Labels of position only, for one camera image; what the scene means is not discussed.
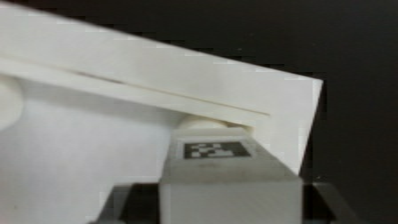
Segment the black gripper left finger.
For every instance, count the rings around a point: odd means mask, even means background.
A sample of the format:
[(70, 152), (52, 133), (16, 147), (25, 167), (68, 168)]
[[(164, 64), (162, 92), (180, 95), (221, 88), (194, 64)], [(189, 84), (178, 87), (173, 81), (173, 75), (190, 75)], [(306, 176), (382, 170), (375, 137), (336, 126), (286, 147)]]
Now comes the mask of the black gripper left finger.
[(112, 188), (98, 218), (89, 224), (160, 224), (157, 183)]

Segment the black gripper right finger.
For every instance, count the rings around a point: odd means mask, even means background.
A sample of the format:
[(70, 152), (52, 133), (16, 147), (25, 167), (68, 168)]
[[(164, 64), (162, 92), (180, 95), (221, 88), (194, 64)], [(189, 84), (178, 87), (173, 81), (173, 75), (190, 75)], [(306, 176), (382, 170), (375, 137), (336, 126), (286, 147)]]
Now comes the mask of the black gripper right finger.
[(304, 185), (302, 224), (363, 224), (336, 187), (315, 182)]

